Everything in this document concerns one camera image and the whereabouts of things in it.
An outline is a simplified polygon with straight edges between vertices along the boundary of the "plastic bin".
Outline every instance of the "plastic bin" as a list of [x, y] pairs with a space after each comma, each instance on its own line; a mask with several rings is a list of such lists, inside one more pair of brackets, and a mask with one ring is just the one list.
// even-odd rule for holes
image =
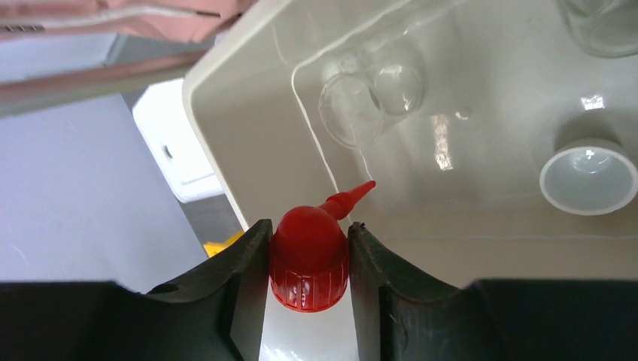
[[[318, 101], [359, 46], [409, 53], [424, 98], [352, 149]], [[637, 66], [581, 51], [554, 0], [262, 0], [186, 76], [184, 104], [245, 229], [373, 178], [351, 219], [451, 284], [636, 279], [636, 203], [573, 216], [538, 177], [574, 138], [611, 138], [638, 161]], [[264, 359], [356, 359], [350, 302], [307, 315], [269, 299]]]

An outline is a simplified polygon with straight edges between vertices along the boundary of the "red squeeze bottle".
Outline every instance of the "red squeeze bottle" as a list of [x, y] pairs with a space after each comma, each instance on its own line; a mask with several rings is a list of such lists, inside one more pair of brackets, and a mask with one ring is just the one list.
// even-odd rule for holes
[[298, 312], [319, 312], [336, 304], [348, 285], [350, 247], [337, 221], [372, 188], [371, 180], [330, 196], [319, 207], [303, 205], [281, 218], [270, 240], [272, 292]]

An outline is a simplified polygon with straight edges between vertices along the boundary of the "pink fabric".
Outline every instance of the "pink fabric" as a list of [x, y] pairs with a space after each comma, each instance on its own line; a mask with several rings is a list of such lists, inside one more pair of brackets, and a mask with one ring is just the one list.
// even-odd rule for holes
[[118, 32], [160, 40], [199, 42], [229, 27], [255, 0], [0, 0], [0, 19], [25, 17], [69, 17], [94, 14], [127, 5], [164, 5], [219, 13], [220, 17], [169, 17], [141, 15], [95, 26], [70, 29], [47, 29], [47, 35]]

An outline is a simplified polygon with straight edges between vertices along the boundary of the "red bottle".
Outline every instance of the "red bottle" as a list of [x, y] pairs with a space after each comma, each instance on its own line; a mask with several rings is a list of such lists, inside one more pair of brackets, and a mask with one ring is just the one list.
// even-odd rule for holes
[[341, 299], [348, 285], [350, 249], [338, 221], [375, 185], [371, 180], [330, 196], [319, 207], [296, 207], [281, 218], [269, 250], [272, 292], [281, 304], [319, 312]]

